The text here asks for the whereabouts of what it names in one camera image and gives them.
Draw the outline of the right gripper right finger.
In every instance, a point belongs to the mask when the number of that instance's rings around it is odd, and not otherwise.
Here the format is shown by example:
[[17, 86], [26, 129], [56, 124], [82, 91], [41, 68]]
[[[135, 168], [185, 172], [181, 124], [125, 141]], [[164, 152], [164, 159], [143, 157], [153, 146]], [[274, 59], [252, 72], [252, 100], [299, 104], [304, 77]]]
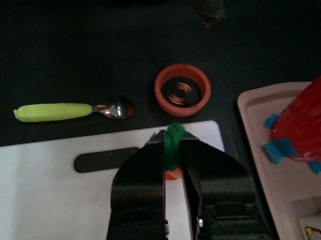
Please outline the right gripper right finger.
[[188, 132], [179, 143], [192, 240], [270, 240], [251, 174]]

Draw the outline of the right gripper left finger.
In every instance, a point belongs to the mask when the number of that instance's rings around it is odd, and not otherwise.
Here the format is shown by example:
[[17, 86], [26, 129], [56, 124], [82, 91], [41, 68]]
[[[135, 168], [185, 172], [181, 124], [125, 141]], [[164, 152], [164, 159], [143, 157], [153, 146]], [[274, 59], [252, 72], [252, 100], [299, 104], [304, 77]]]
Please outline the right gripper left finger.
[[159, 131], [113, 176], [107, 240], [167, 240], [163, 153]]

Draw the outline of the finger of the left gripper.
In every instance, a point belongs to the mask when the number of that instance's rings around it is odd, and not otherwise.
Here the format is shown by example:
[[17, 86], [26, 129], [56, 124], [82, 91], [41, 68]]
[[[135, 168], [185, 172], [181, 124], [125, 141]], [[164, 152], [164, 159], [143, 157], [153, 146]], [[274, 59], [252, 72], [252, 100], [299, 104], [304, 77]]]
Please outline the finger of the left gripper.
[[223, 0], [189, 0], [189, 6], [207, 28], [226, 18]]

